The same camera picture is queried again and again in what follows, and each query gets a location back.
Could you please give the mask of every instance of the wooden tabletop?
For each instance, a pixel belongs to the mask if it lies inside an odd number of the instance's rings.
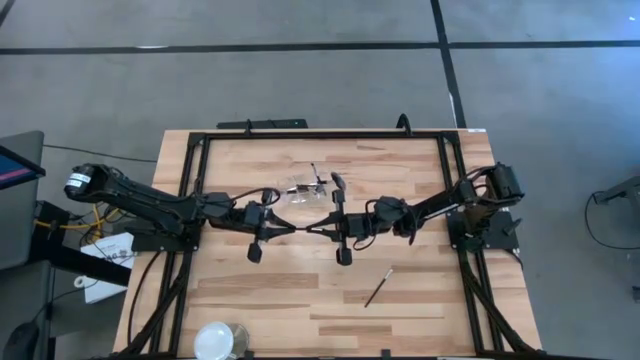
[[[178,192],[188,134],[165,133],[155,188]],[[486,133],[461,130],[460,138],[467,170],[494,163]],[[381,195],[411,204],[444,190],[436,142],[429,139],[215,140],[208,161],[204,191],[231,195],[308,175],[314,162],[321,173],[336,171],[344,177],[347,212],[363,212],[366,200]],[[274,210],[303,225],[324,218],[333,204],[281,201]],[[250,235],[204,227],[189,278],[179,356],[193,356],[197,331],[214,321],[244,325],[257,356],[378,356],[383,348],[397,356],[474,354],[458,259],[443,216],[429,220],[413,246],[390,234],[378,236],[369,249],[353,252],[348,267],[336,263],[336,245],[323,236],[296,233],[273,239],[263,246],[259,265],[246,259],[252,241]],[[520,266],[504,251],[485,253],[496,305],[525,341],[539,347]],[[135,261],[114,351],[126,346],[133,293],[151,256],[142,254]],[[155,309],[164,256],[143,284],[134,334]],[[390,268],[393,274],[364,308]],[[485,347],[490,348],[486,315],[479,309]],[[169,314],[161,342],[165,350],[172,309]]]

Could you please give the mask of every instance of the black mount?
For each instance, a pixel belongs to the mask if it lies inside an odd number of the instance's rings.
[[[498,211],[489,218],[486,228],[478,235],[467,233],[464,215],[460,212],[447,213],[447,228],[451,247],[462,247],[469,252],[477,252],[481,248],[516,250],[519,248],[516,227],[521,219],[513,221],[508,211]]]

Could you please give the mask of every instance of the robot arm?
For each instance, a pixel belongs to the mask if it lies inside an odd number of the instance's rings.
[[[178,241],[187,241],[205,221],[214,228],[254,234],[261,240],[295,231],[295,226],[278,222],[281,219],[268,209],[275,202],[272,197],[279,197],[276,189],[264,189],[262,203],[250,201],[244,208],[234,208],[235,199],[227,193],[179,197],[135,182],[116,168],[84,164],[73,168],[64,191],[72,200],[105,202],[148,220],[159,235]],[[287,228],[269,228],[267,222]]]
[[[474,186],[474,182],[481,176],[486,176],[485,184]],[[480,186],[487,188],[483,195],[478,195],[476,191]],[[347,238],[355,238],[356,242],[361,242],[368,237],[393,231],[394,235],[408,237],[411,245],[416,232],[427,220],[456,209],[464,209],[467,236],[481,236],[487,221],[495,212],[502,207],[516,204],[523,196],[511,167],[498,163],[472,171],[456,182],[451,189],[415,205],[409,205],[403,199],[382,196],[367,201],[364,213],[345,214],[342,205],[344,190],[335,190],[333,199],[337,206],[336,211],[327,218],[307,226],[306,230],[328,236],[332,241],[339,243],[336,259],[341,265],[350,265],[351,250],[347,247]],[[373,212],[369,212],[369,205],[372,203]],[[335,224],[335,230],[321,228],[331,224]]]

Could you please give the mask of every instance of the computer screen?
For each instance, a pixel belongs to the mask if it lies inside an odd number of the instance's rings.
[[[0,189],[22,184],[44,175],[43,168],[0,146]]]

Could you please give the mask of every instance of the marker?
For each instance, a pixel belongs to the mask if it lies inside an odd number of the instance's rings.
[[[384,285],[384,282],[387,281],[389,276],[391,276],[391,273],[393,273],[393,269],[389,269],[389,271],[387,271],[387,275],[385,275],[382,281],[380,281],[380,284],[378,284],[378,287],[373,291],[373,294],[371,294],[371,297],[369,298],[369,300],[367,300],[367,303],[364,304],[364,307],[369,306],[369,304],[371,303],[371,300],[373,300],[373,298],[376,296],[376,294],[378,293],[382,285]]]

